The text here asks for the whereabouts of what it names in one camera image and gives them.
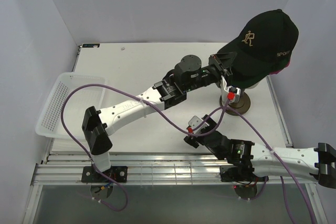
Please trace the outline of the black baseball cap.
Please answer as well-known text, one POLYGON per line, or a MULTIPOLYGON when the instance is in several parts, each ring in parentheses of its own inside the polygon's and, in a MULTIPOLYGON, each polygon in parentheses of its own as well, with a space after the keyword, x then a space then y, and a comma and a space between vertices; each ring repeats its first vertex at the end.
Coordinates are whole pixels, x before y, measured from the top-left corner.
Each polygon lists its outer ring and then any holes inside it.
POLYGON ((291 60, 298 37, 297 26, 283 10, 269 10, 252 18, 218 53, 237 52, 232 72, 253 76, 291 60))

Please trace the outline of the dark green baseball cap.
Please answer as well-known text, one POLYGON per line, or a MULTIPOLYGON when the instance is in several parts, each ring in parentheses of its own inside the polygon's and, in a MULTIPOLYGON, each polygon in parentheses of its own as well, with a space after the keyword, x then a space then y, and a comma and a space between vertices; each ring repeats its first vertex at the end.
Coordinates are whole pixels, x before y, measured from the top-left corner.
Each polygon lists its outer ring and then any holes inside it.
POLYGON ((267 77, 268 75, 270 75, 269 73, 272 72, 272 68, 274 66, 272 66, 269 70, 265 70, 253 76, 248 76, 246 74, 239 73, 237 70, 233 70, 232 85, 235 87, 239 87, 241 89, 245 89, 252 80, 257 79, 257 78, 263 79, 267 77))

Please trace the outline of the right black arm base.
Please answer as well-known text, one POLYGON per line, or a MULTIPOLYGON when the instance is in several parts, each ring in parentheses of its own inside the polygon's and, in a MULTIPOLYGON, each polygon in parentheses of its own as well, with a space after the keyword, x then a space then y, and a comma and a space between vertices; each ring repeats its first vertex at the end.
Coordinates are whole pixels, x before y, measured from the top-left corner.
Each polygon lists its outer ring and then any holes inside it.
POLYGON ((245 168, 239 167, 228 167, 228 166, 220 166, 219 168, 221 182, 236 182, 240 184, 249 185, 257 182, 265 182, 268 181, 269 178, 265 177, 257 177, 252 171, 245 168))

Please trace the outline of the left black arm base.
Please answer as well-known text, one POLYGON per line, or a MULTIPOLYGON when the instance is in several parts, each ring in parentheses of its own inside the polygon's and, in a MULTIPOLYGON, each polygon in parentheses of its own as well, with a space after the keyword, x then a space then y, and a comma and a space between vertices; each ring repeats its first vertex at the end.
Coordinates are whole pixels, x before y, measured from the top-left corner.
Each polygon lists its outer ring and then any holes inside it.
MULTIPOLYGON (((111 166, 108 170, 102 172, 105 176, 115 180, 119 183, 126 183, 128 176, 127 166, 111 166)), ((105 178, 99 174, 93 166, 85 166, 81 176, 82 183, 104 183, 111 182, 111 180, 105 178)))

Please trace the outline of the dark brown mannequin stand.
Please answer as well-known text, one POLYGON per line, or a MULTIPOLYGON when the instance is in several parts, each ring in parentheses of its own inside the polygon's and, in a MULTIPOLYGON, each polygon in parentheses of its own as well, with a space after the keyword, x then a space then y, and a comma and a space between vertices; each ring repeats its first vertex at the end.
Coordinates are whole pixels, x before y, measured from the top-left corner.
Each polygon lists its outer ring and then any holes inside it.
POLYGON ((247 111, 250 109, 251 106, 251 100, 249 95, 245 92, 244 89, 242 89, 239 101, 236 103, 231 103, 226 108, 225 112, 232 116, 238 116, 233 110, 237 111, 239 114, 243 115, 247 113, 247 111))

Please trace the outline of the pink baseball cap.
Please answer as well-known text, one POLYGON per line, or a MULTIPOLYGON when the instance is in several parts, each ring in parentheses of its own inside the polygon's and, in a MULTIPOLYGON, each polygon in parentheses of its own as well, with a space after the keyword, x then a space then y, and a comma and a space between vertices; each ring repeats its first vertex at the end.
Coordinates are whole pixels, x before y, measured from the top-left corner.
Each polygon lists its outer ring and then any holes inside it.
POLYGON ((270 72, 269 74, 270 75, 279 74, 280 72, 282 72, 284 69, 286 69, 290 65, 290 62, 291 60, 288 59, 287 61, 278 63, 272 68, 272 72, 270 72))

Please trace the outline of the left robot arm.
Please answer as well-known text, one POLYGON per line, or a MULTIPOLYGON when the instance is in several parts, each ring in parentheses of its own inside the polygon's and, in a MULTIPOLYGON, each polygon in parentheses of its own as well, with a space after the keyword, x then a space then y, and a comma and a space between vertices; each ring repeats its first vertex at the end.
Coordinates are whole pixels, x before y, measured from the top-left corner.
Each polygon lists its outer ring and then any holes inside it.
POLYGON ((128 100, 108 108, 87 108, 82 131, 89 145, 94 177, 100 182, 111 177, 109 150, 112 142, 109 137, 120 128, 149 114, 162 113, 185 101, 188 92, 213 83, 220 88, 225 102, 235 100, 230 83, 236 56, 236 52, 210 55, 205 67, 198 56, 184 56, 161 81, 141 94, 128 95, 128 100))

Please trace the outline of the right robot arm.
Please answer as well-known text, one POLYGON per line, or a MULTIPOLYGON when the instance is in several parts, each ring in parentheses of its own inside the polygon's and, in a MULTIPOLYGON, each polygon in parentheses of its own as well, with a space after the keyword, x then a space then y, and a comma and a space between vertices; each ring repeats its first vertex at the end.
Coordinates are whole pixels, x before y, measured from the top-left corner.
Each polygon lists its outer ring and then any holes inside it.
POLYGON ((222 182, 261 182, 269 176, 302 178, 335 188, 335 149, 327 143, 311 148, 269 150, 265 144, 229 139, 216 131, 215 121, 208 116, 192 117, 184 141, 194 148, 205 146, 218 160, 226 160, 230 168, 220 168, 222 182))

